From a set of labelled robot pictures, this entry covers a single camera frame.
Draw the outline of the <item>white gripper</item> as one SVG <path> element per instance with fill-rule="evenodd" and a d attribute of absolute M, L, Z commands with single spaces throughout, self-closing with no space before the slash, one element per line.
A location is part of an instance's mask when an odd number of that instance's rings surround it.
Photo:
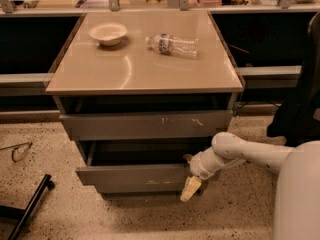
<path fill-rule="evenodd" d="M 190 164 L 190 171 L 193 175 L 186 179 L 185 186 L 180 196 L 182 202 L 187 202 L 200 189 L 202 185 L 201 180 L 211 178 L 216 173 L 217 168 L 215 155 L 211 151 L 199 152 L 194 156 L 185 154 L 183 155 L 183 158 Z"/>

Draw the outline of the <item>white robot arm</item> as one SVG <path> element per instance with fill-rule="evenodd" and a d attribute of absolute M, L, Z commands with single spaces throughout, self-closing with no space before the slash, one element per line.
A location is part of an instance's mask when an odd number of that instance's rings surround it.
<path fill-rule="evenodd" d="M 320 141 L 296 147 L 250 142 L 229 132 L 186 157 L 191 176 L 181 194 L 186 202 L 219 170 L 249 161 L 278 175 L 272 240 L 320 240 Z"/>

